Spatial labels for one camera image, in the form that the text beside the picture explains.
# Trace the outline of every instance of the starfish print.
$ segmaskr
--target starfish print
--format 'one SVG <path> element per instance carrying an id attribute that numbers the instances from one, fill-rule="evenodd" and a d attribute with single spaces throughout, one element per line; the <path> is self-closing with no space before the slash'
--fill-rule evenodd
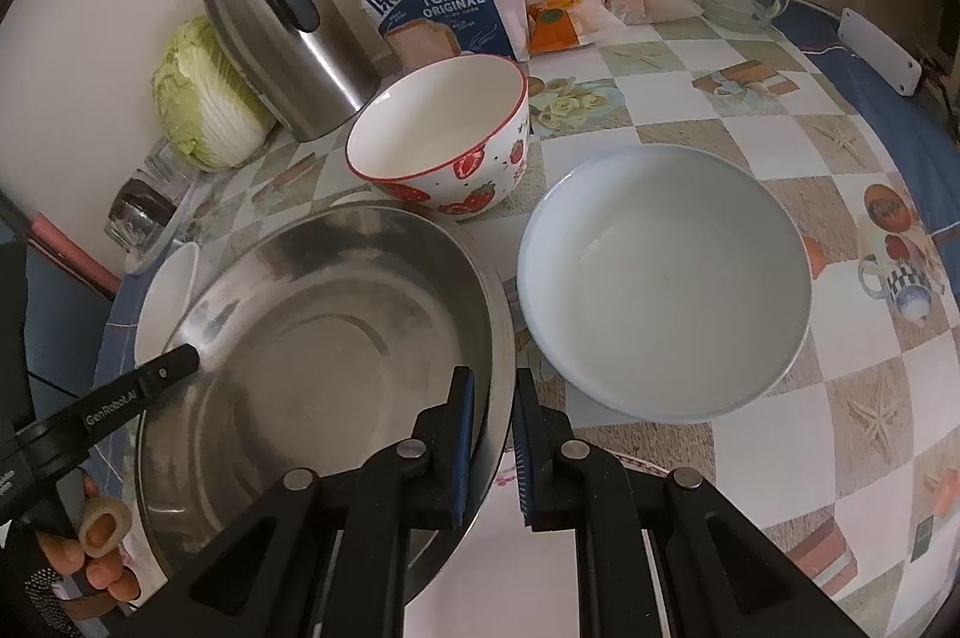
<path id="1" fill-rule="evenodd" d="M 890 423 L 893 421 L 896 411 L 901 409 L 904 404 L 902 400 L 894 400 L 890 403 L 886 399 L 887 381 L 881 376 L 877 381 L 877 395 L 875 395 L 872 406 L 868 408 L 855 399 L 848 397 L 847 406 L 853 411 L 853 415 L 858 417 L 859 421 L 867 427 L 863 441 L 860 443 L 856 458 L 864 456 L 867 449 L 877 440 L 880 443 L 880 452 L 887 464 L 892 464 L 894 457 L 894 444 L 891 440 Z"/>
<path id="2" fill-rule="evenodd" d="M 853 147 L 853 143 L 857 141 L 857 136 L 849 133 L 837 123 L 833 123 L 829 128 L 814 126 L 813 131 L 830 140 L 838 152 L 848 152 L 856 163 L 862 168 L 866 168 L 867 165 L 863 163 L 862 158 L 860 158 L 860 155 L 856 152 L 856 148 Z"/>

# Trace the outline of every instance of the table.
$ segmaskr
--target table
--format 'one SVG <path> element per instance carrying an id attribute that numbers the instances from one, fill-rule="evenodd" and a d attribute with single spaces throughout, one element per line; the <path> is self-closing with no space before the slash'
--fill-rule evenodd
<path id="1" fill-rule="evenodd" d="M 745 61 L 753 64 L 727 68 Z M 744 88 L 742 70 L 757 64 L 769 66 L 764 85 Z M 725 77 L 702 80 L 720 69 Z M 696 467 L 868 634 L 919 634 L 960 558 L 960 312 L 880 141 L 775 30 L 738 34 L 701 18 L 627 27 L 601 46 L 537 56 L 529 71 L 527 172 L 496 208 L 460 225 L 504 280 L 517 364 L 533 370 L 541 401 L 593 443 L 668 469 Z M 178 235 L 202 245 L 198 290 L 264 235 L 371 190 L 347 169 L 348 133 L 298 144 L 280 131 L 261 158 L 205 182 Z M 539 353 L 517 304 L 517 249 L 539 199 L 596 152 L 643 142 L 714 152 L 760 179 L 797 223 L 815 278 L 810 332 L 789 374 L 704 424 L 653 424 L 597 405 Z M 904 283 L 930 292 L 923 320 L 908 320 L 922 299 L 898 307 L 870 296 L 880 278 L 868 256 L 878 251 L 891 254 L 882 274 L 899 267 L 914 274 Z M 129 283 L 137 288 L 127 294 Z M 124 281 L 99 379 L 131 367 L 146 283 Z M 99 477 L 132 499 L 130 432 L 103 448 L 112 472 L 101 466 Z M 131 545 L 143 553 L 142 538 Z"/>

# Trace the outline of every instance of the pink object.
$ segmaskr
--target pink object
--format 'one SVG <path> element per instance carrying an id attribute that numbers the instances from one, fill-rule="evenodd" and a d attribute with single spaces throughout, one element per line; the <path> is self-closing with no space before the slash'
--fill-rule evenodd
<path id="1" fill-rule="evenodd" d="M 464 55 L 424 66 L 377 96 L 350 132 L 347 165 L 397 199 L 474 215 L 520 182 L 529 133 L 520 66 Z"/>
<path id="2" fill-rule="evenodd" d="M 103 264 L 93 259 L 77 243 L 64 235 L 42 212 L 37 213 L 30 226 L 31 232 L 37 239 L 56 252 L 55 259 L 59 259 L 80 278 L 109 291 L 110 294 L 117 293 L 117 289 L 120 288 L 120 278 L 109 272 Z"/>

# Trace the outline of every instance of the stainless steel basin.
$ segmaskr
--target stainless steel basin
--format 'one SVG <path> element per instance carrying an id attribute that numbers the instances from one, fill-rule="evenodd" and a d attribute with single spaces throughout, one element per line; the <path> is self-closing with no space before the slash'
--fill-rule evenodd
<path id="1" fill-rule="evenodd" d="M 136 489 L 160 566 L 176 571 L 293 467 L 361 465 L 443 403 L 452 368 L 476 379 L 472 522 L 503 450 L 514 339 L 502 285 L 456 227 L 383 203 L 291 224 L 198 297 L 171 343 L 200 372 L 141 420 Z M 411 540 L 406 597 L 460 532 Z"/>

